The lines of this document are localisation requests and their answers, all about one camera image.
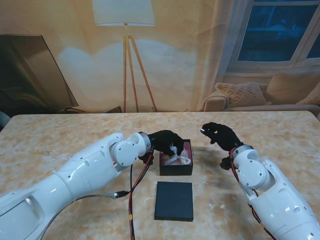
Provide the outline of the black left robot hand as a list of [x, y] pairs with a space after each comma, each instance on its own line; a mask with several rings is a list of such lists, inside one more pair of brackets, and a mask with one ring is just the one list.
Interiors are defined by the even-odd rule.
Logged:
[[160, 130], [148, 135], [151, 145], [155, 150], [163, 152], [165, 155], [174, 156], [175, 152], [171, 146], [177, 148], [176, 154], [181, 155], [184, 150], [184, 140], [171, 130]]

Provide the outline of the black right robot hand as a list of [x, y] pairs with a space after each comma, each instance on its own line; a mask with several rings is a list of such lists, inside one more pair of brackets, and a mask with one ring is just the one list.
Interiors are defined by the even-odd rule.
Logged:
[[227, 152], [243, 145], [235, 132], [223, 124], [215, 122], [206, 123], [202, 126], [200, 132], [210, 138], [212, 145], [217, 143], [222, 150]]

